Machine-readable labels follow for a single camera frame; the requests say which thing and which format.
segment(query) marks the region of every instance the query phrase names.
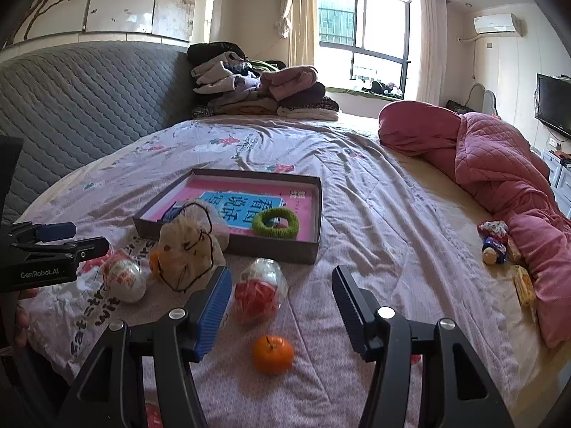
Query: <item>green ring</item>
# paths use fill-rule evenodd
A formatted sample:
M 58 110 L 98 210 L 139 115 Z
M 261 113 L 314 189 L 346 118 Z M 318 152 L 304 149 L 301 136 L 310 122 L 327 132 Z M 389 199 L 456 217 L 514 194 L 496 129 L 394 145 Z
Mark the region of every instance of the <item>green ring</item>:
M 268 227 L 266 222 L 275 217 L 287 220 L 288 226 L 285 228 Z M 256 214 L 256 217 L 252 220 L 252 229 L 256 235 L 295 240 L 298 236 L 299 220 L 298 216 L 291 209 L 271 208 Z

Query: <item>air conditioner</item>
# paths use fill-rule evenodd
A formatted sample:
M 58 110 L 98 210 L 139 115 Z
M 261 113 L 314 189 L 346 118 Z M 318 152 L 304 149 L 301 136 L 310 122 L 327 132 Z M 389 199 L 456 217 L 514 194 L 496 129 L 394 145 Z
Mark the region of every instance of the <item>air conditioner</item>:
M 521 22 L 513 14 L 474 18 L 474 28 L 483 37 L 521 37 Z

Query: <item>finger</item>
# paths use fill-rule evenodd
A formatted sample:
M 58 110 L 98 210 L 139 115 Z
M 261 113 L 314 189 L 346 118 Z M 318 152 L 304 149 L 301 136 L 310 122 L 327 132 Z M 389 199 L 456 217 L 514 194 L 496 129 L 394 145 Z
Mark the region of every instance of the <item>finger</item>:
M 14 337 L 14 342 L 18 347 L 24 347 L 26 345 L 26 330 L 23 328 L 16 328 L 16 336 Z
M 30 317 L 28 316 L 28 312 L 26 312 L 21 306 L 16 307 L 16 325 L 21 328 L 30 327 Z
M 30 288 L 29 290 L 22 290 L 20 291 L 20 295 L 18 296 L 18 299 L 29 299 L 29 298 L 35 298 L 36 295 L 38 294 L 39 288 Z

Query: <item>pink folded blanket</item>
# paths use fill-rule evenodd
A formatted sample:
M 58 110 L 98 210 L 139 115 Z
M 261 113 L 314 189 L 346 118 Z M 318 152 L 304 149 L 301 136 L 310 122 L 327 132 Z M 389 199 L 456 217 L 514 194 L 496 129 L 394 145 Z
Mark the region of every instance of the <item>pink folded blanket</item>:
M 313 66 L 296 66 L 279 72 L 265 72 L 260 90 L 269 92 L 276 101 L 312 87 L 318 81 L 318 71 Z
M 549 170 L 512 125 L 481 113 L 458 116 L 414 101 L 386 106 L 379 139 L 421 156 L 505 220 L 535 280 L 549 347 L 571 338 L 571 221 L 557 207 Z

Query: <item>black television screen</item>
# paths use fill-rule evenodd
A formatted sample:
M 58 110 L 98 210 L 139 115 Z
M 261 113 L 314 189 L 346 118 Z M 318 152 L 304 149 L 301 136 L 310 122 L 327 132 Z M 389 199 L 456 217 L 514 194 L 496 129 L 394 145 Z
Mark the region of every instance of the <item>black television screen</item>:
M 571 138 L 571 81 L 537 75 L 536 118 Z

